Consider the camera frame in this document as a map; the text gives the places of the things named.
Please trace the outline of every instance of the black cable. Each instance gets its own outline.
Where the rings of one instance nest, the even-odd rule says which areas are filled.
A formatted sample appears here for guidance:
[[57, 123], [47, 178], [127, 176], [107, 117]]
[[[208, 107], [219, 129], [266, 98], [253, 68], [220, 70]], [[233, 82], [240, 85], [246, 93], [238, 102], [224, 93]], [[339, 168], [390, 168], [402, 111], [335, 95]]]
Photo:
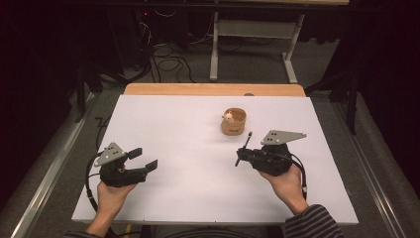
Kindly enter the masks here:
[[[154, 49], [154, 53], [153, 56], [158, 57], [158, 58], [165, 58], [165, 57], [170, 57], [170, 55], [172, 55], [173, 53], [173, 48], [169, 45], [169, 44], [164, 44], [164, 45], [160, 45], [160, 46], [155, 46], [156, 48]], [[165, 54], [165, 55], [156, 55], [156, 52], [160, 49], [170, 49], [169, 53]]]
[[194, 230], [181, 231], [165, 238], [194, 238], [194, 237], [233, 237], [233, 238], [254, 238], [251, 235], [235, 231], [215, 228], [197, 228]]
[[90, 175], [89, 177], [91, 178], [91, 177], [94, 177], [94, 176], [99, 176], [99, 173]]
[[[169, 53], [167, 53], [165, 55], [157, 56], [156, 55], [157, 50], [162, 49], [162, 48], [170, 49]], [[188, 64], [188, 61], [183, 57], [173, 57], [172, 53], [173, 53], [173, 48], [170, 47], [170, 46], [167, 46], [167, 45], [158, 47], [154, 50], [153, 59], [154, 59], [155, 67], [157, 68], [157, 73], [159, 73], [160, 70], [162, 70], [162, 71], [172, 71], [172, 70], [176, 70], [178, 68], [178, 70], [176, 71], [176, 81], [180, 82], [179, 73], [183, 69], [183, 67], [186, 66], [188, 68], [188, 79], [191, 82], [196, 83], [196, 81], [194, 81], [192, 79], [192, 75], [191, 75], [192, 70], [191, 70], [191, 67]], [[156, 58], [159, 58], [159, 59], [162, 59], [162, 60], [159, 63], [157, 63]], [[163, 68], [161, 65], [165, 62], [168, 62], [168, 61], [175, 61], [176, 66], [171, 67], [171, 68]]]
[[236, 47], [236, 48], [234, 48], [234, 49], [231, 49], [231, 50], [224, 50], [223, 48], [221, 48], [220, 47], [220, 44], [218, 44], [218, 47], [217, 47], [217, 49], [219, 50], [219, 51], [221, 51], [221, 52], [234, 52], [234, 51], [237, 51], [238, 49], [240, 49], [241, 47], [242, 47], [242, 45], [244, 44], [244, 41], [236, 41], [236, 42], [239, 42], [239, 45]]
[[306, 197], [307, 197], [306, 172], [305, 172], [305, 168], [303, 167], [302, 162], [299, 160], [299, 158], [297, 158], [293, 154], [290, 154], [290, 155], [292, 156], [292, 158], [295, 158], [299, 163], [293, 161], [292, 158], [289, 158], [287, 156], [284, 156], [284, 155], [281, 155], [281, 154], [276, 154], [276, 153], [273, 153], [273, 154], [278, 156], [278, 157], [281, 157], [283, 159], [287, 159], [287, 160], [291, 161], [294, 165], [296, 165], [300, 169], [300, 171], [302, 173], [302, 194], [303, 194], [303, 198], [305, 198], [305, 200], [306, 200]]
[[194, 43], [191, 44], [190, 46], [195, 48], [195, 49], [199, 49], [199, 50], [207, 50], [207, 49], [211, 49], [213, 47], [213, 43], [209, 43], [208, 41], [211, 40], [212, 38], [206, 39], [205, 41], [199, 42], [199, 43]]
[[152, 69], [151, 69], [151, 76], [152, 76], [152, 80], [154, 81], [154, 83], [156, 83], [157, 81], [155, 79], [154, 71]]
[[89, 174], [90, 174], [90, 170], [92, 169], [95, 159], [100, 157], [101, 155], [102, 155], [102, 152], [90, 158], [89, 162], [87, 163], [86, 173], [85, 173], [85, 178], [84, 178], [84, 185], [86, 186], [87, 198], [89, 198], [90, 204], [92, 204], [92, 207], [95, 211], [98, 210], [98, 204], [96, 203], [95, 198], [93, 197], [92, 190], [90, 189]]
[[159, 72], [159, 69], [158, 69], [157, 60], [155, 59], [155, 56], [152, 56], [152, 59], [154, 60], [155, 68], [157, 69], [158, 82], [161, 83], [161, 77], [160, 77], [160, 72]]

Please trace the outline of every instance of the person's right hand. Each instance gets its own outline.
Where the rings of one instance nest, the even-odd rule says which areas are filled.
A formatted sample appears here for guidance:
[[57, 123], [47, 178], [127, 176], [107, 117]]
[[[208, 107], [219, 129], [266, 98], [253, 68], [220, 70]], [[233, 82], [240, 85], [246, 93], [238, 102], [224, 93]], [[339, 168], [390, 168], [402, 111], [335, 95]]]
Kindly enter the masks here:
[[300, 214], [308, 207], [308, 203], [302, 194], [300, 169], [297, 166], [292, 165], [287, 173], [277, 177], [260, 171], [259, 173], [269, 181], [275, 194], [293, 214]]

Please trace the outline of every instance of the sleeve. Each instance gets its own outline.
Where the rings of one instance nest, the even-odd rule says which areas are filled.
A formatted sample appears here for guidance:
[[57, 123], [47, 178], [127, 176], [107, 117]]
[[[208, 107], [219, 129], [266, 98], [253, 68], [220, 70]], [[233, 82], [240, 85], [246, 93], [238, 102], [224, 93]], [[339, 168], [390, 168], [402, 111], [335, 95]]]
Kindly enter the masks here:
[[85, 232], [80, 232], [80, 231], [67, 231], [64, 233], [62, 238], [99, 238], [99, 237], [94, 236], [94, 235], [89, 235]]
[[322, 205], [311, 205], [301, 214], [286, 219], [284, 234], [287, 238], [343, 238], [343, 231]]

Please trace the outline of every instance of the black controller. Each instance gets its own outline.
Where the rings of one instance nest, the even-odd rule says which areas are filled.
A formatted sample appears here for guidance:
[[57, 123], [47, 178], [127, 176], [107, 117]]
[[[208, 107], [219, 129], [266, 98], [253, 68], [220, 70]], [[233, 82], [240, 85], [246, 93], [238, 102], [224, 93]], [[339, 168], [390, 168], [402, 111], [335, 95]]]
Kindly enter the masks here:
[[135, 149], [129, 153], [123, 152], [117, 144], [111, 143], [105, 148], [94, 166], [101, 166], [99, 175], [101, 180], [109, 186], [120, 187], [144, 182], [148, 173], [158, 167], [158, 161], [153, 161], [144, 168], [134, 170], [126, 170], [124, 165], [128, 159], [131, 160], [140, 156], [142, 152], [142, 148]]
[[297, 140], [306, 137], [302, 133], [269, 131], [262, 140], [262, 148], [250, 150], [247, 149], [253, 133], [250, 132], [247, 143], [244, 147], [237, 151], [239, 161], [247, 161], [255, 170], [267, 173], [271, 176], [280, 176], [290, 169], [293, 164], [292, 155], [290, 154], [285, 142]]

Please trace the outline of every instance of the metal bracket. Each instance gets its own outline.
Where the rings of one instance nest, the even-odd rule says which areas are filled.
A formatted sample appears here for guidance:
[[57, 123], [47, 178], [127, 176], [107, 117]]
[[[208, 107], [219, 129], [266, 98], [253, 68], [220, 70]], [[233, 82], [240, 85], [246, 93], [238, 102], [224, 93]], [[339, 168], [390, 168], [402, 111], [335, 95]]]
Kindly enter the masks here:
[[111, 144], [104, 149], [102, 155], [95, 162], [94, 167], [103, 166], [125, 156], [127, 156], [127, 153], [124, 152], [123, 149], [121, 149], [115, 142], [111, 142]]
[[270, 130], [262, 139], [262, 145], [274, 146], [305, 138], [305, 133]]

